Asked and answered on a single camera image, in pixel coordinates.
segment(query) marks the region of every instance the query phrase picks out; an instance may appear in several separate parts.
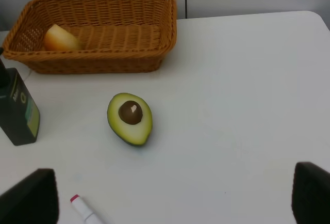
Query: wicker basket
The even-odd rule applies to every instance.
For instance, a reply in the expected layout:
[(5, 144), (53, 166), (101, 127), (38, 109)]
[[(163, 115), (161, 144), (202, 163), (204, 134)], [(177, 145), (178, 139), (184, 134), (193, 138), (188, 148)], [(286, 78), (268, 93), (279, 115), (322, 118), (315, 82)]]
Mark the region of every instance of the wicker basket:
[[(38, 73), (151, 72), (176, 42), (176, 0), (33, 0), (5, 39), (4, 56)], [(45, 51), (57, 24), (85, 46)]]

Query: olive oil bottle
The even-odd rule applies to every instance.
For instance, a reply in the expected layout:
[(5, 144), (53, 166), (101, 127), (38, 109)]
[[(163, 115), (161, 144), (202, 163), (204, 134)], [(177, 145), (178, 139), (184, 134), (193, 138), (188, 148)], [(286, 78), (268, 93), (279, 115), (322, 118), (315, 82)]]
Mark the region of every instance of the olive oil bottle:
[(39, 124), (39, 110), (17, 69), (6, 69), (0, 59), (0, 127), (20, 146), (36, 142)]

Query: avocado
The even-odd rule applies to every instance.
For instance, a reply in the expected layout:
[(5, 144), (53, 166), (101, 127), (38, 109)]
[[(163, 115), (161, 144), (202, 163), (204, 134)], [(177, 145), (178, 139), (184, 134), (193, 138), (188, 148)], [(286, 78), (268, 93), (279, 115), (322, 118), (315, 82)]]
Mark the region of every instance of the avocado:
[(146, 143), (153, 127), (153, 117), (147, 103), (129, 93), (115, 95), (108, 106), (108, 122), (112, 130), (131, 146)]

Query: marker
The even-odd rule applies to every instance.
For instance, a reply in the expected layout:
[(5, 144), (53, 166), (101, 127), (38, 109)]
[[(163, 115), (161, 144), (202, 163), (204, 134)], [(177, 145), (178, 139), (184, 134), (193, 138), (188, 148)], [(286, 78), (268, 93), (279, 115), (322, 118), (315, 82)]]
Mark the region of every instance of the marker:
[(98, 216), (85, 204), (79, 195), (75, 195), (70, 199), (72, 205), (82, 216), (86, 224), (103, 224)]

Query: bread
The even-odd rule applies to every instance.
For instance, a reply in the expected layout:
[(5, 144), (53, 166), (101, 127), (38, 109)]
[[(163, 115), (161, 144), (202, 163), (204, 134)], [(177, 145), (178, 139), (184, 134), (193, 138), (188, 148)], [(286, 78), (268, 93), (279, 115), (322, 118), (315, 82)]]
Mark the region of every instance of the bread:
[(83, 44), (70, 32), (54, 24), (45, 34), (44, 46), (48, 51), (82, 50)]

